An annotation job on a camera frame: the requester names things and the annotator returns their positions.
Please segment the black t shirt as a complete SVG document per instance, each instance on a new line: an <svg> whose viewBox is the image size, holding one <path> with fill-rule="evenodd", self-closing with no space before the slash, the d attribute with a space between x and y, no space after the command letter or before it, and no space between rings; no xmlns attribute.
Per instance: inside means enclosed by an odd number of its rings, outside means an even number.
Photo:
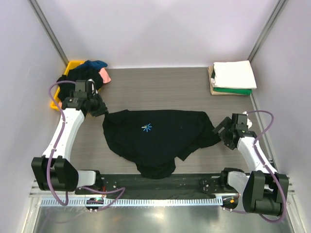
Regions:
<svg viewBox="0 0 311 233"><path fill-rule="evenodd" d="M175 158L185 161L201 148L221 140L208 115L201 111L123 110L105 116L108 147L136 164L145 178L163 179L175 171Z"/></svg>

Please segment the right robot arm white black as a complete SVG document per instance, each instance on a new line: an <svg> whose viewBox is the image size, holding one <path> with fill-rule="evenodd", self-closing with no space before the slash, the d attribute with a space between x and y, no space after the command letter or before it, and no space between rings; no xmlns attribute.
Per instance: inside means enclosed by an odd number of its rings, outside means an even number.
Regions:
<svg viewBox="0 0 311 233"><path fill-rule="evenodd" d="M287 212L289 178L274 168L260 147L257 135L250 130L249 113L232 114L223 119L213 132L231 150L237 149L244 157L250 174L225 168L219 186L225 192L235 189L237 197L223 200L222 209L239 214L258 214L270 222L268 216L283 220Z"/></svg>

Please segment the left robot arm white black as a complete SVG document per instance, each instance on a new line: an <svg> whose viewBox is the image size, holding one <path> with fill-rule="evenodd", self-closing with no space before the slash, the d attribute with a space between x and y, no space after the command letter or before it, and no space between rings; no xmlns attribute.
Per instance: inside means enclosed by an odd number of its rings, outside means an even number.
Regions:
<svg viewBox="0 0 311 233"><path fill-rule="evenodd" d="M61 116L55 133L42 156L33 158L31 167L40 190L73 192L86 186L92 194L102 191L103 182L95 170L77 170L70 163L71 149L86 116L108 114L95 82L77 80L75 90L56 107Z"/></svg>

